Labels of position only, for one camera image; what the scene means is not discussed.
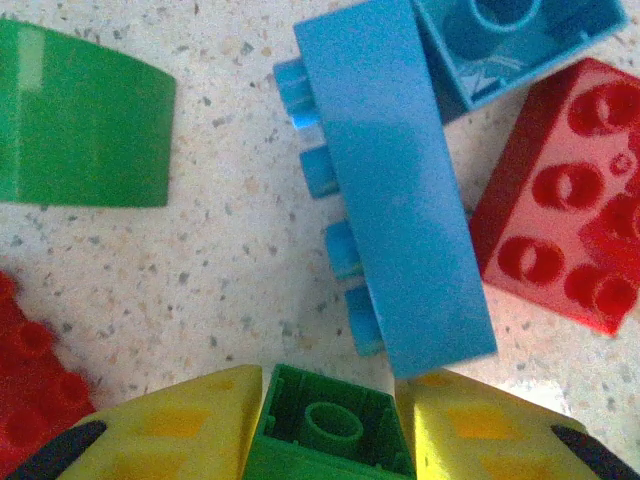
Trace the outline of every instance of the blue lego brick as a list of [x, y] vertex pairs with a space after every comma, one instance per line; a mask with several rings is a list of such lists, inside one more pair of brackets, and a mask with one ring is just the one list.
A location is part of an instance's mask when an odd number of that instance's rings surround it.
[[372, 0], [295, 32], [302, 59], [275, 77], [294, 123], [324, 130], [327, 144], [301, 155], [313, 196], [344, 196], [349, 223], [329, 228], [327, 247], [339, 278], [364, 273], [369, 293], [347, 294], [357, 350], [384, 342], [401, 378], [494, 352], [410, 1]]
[[618, 0], [412, 0], [445, 123], [622, 28]]

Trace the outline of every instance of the toy building block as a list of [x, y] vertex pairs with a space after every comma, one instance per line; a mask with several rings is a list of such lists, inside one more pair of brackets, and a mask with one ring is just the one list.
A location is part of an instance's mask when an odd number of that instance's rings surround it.
[[618, 0], [413, 0], [443, 121], [625, 25]]
[[393, 397], [276, 366], [244, 480], [415, 479]]
[[30, 322], [0, 272], [0, 478], [94, 411], [84, 379], [64, 370], [53, 335]]
[[301, 155], [314, 197], [340, 190], [349, 222], [327, 232], [356, 348], [386, 346], [394, 374], [495, 351], [426, 61], [408, 0], [372, 0], [295, 26], [302, 58], [275, 77], [294, 122], [327, 144]]
[[483, 279], [607, 334], [640, 285], [640, 79], [585, 59], [535, 85], [471, 218]]
[[0, 20], [0, 201], [167, 203], [175, 80], [133, 58]]

